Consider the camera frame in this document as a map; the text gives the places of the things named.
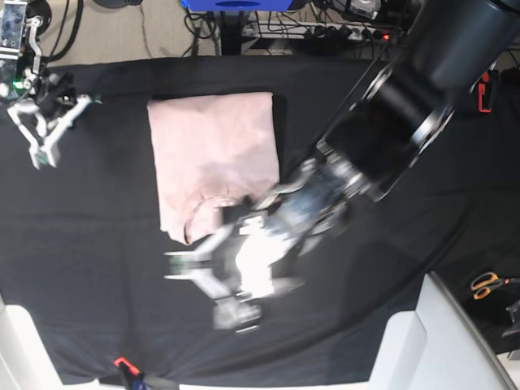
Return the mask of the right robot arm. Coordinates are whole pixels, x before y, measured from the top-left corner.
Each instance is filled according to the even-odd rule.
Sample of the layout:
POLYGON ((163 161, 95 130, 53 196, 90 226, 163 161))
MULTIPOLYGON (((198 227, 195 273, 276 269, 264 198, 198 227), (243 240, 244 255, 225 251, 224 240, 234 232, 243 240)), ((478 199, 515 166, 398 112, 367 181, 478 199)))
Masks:
POLYGON ((5 1, 1 8, 1 104, 33 121, 33 133, 45 137, 79 101, 70 72, 48 68, 40 37, 52 21, 46 1, 5 1))

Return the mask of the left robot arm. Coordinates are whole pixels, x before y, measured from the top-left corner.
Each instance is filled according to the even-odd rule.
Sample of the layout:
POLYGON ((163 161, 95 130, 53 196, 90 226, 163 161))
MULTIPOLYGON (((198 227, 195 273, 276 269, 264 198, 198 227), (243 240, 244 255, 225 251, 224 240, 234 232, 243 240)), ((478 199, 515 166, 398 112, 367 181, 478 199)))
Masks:
POLYGON ((516 1, 425 2, 399 55, 357 102, 340 106, 289 181, 237 222, 232 297, 245 304, 296 288, 273 265, 330 229, 351 198, 385 197, 518 30, 516 1))

